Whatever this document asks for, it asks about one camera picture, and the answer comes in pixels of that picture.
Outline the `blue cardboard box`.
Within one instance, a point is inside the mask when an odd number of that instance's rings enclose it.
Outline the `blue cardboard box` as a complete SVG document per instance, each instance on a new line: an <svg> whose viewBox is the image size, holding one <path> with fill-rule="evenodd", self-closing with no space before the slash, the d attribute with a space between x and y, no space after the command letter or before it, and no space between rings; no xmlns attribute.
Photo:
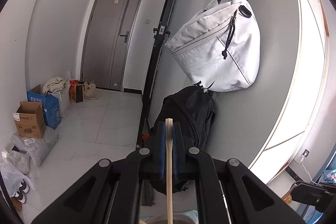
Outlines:
<svg viewBox="0 0 336 224"><path fill-rule="evenodd" d="M55 130L61 122L58 99L51 94L43 94L40 85L27 92L27 99L29 102L42 103L45 123Z"/></svg>

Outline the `black backpack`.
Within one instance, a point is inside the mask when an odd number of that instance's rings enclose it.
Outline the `black backpack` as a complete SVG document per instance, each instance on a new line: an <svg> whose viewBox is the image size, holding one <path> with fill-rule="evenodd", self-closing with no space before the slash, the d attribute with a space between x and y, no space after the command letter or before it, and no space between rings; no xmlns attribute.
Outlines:
<svg viewBox="0 0 336 224"><path fill-rule="evenodd" d="M211 93L200 87L187 86L163 99L161 111L143 141L153 155L153 179L149 184L166 194L165 120L173 120L173 193L185 191L191 180L191 164L187 151L191 147L204 150L215 119L215 102Z"/></svg>

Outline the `yellow red bag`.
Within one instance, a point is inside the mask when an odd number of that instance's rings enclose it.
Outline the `yellow red bag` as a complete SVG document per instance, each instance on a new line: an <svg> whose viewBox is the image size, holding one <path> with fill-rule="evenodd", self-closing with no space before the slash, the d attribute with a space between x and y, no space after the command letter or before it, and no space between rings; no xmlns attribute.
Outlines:
<svg viewBox="0 0 336 224"><path fill-rule="evenodd" d="M87 83L78 80L70 80L68 94L70 100L73 100L75 103L83 102L84 100L96 100L96 84L94 82Z"/></svg>

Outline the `white plastic bags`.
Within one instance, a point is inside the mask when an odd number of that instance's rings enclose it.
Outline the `white plastic bags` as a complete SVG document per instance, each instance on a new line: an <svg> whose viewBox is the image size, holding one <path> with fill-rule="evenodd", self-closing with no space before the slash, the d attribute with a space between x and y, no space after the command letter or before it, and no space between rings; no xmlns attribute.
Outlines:
<svg viewBox="0 0 336 224"><path fill-rule="evenodd" d="M21 137L16 132L1 152L1 175L10 197L13 197L25 182L35 189L35 181L29 178L31 166L38 168L44 162L58 140L58 134L50 127L46 128L41 139Z"/></svg>

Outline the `black white sneakers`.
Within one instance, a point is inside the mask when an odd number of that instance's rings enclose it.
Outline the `black white sneakers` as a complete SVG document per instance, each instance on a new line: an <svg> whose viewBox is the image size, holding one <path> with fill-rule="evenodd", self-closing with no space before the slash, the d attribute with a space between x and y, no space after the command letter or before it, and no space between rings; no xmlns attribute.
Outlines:
<svg viewBox="0 0 336 224"><path fill-rule="evenodd" d="M21 180L14 180L11 187L10 197L22 204L26 203L26 195L30 191L30 186L27 180L25 178Z"/></svg>

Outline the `brown cardboard box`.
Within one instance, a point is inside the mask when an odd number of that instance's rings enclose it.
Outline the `brown cardboard box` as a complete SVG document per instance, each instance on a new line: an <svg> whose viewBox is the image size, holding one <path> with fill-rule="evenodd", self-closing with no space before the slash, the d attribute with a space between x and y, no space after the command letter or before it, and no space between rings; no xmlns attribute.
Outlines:
<svg viewBox="0 0 336 224"><path fill-rule="evenodd" d="M13 113L13 119L19 136L42 139L46 124L43 116L42 103L20 102L18 110Z"/></svg>

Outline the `grey door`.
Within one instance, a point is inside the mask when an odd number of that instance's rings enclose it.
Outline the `grey door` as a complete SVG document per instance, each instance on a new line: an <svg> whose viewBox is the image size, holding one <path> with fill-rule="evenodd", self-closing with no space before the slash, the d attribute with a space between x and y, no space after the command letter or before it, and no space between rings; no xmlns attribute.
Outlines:
<svg viewBox="0 0 336 224"><path fill-rule="evenodd" d="M121 91L141 0L95 0L85 33L80 80Z"/></svg>

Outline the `teal checkered tablecloth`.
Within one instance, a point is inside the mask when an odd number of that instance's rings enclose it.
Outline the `teal checkered tablecloth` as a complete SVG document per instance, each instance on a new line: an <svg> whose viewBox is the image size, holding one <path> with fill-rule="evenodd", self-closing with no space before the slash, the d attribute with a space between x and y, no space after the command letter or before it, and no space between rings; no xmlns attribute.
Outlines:
<svg viewBox="0 0 336 224"><path fill-rule="evenodd" d="M189 210L181 212L181 214L189 217L193 221L193 223L199 223L198 221L198 212L196 210Z"/></svg>

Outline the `white sling bag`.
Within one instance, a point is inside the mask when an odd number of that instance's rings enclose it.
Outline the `white sling bag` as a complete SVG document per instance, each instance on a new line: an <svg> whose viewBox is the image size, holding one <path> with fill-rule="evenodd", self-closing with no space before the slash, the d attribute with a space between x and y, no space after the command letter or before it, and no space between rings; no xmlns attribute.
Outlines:
<svg viewBox="0 0 336 224"><path fill-rule="evenodd" d="M192 84L212 92L250 87L260 64L260 30L248 0L212 0L165 47Z"/></svg>

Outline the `chopstick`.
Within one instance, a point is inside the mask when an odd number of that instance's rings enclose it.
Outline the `chopstick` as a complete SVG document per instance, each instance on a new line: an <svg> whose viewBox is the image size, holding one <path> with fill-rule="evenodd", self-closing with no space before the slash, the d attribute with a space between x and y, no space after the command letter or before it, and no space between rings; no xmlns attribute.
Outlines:
<svg viewBox="0 0 336 224"><path fill-rule="evenodd" d="M167 223L173 224L173 120L165 120Z"/></svg>

